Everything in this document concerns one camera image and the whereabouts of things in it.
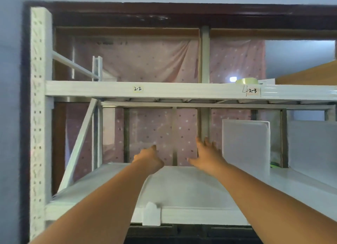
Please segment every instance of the white shelf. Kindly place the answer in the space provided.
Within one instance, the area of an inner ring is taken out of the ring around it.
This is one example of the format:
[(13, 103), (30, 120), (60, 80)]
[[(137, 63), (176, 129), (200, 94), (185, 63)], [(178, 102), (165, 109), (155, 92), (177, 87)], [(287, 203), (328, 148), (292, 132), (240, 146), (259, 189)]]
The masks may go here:
[[(46, 81), (47, 96), (161, 98), (161, 99), (218, 99), (218, 100), (281, 100), (337, 101), (337, 86), (319, 85), (239, 85), (202, 83), (133, 83)], [(256, 88), (248, 95), (247, 88)]]
[[(103, 165), (61, 191), (46, 206), (47, 220), (62, 216), (126, 165)], [(337, 189), (292, 169), (271, 169), (266, 182), (337, 220)], [(220, 183), (194, 167), (165, 166), (150, 176), (143, 186), (131, 222), (142, 222), (143, 208), (148, 202), (162, 206), (162, 223), (249, 225)]]

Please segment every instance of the shelf label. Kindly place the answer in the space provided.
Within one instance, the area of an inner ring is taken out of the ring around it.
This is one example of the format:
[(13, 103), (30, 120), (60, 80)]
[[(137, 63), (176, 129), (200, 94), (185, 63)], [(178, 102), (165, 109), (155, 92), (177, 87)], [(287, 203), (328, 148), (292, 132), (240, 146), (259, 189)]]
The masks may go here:
[(259, 87), (245, 85), (242, 92), (246, 93), (246, 97), (261, 97), (261, 88)]
[(133, 86), (133, 92), (143, 92), (144, 88), (142, 86)]

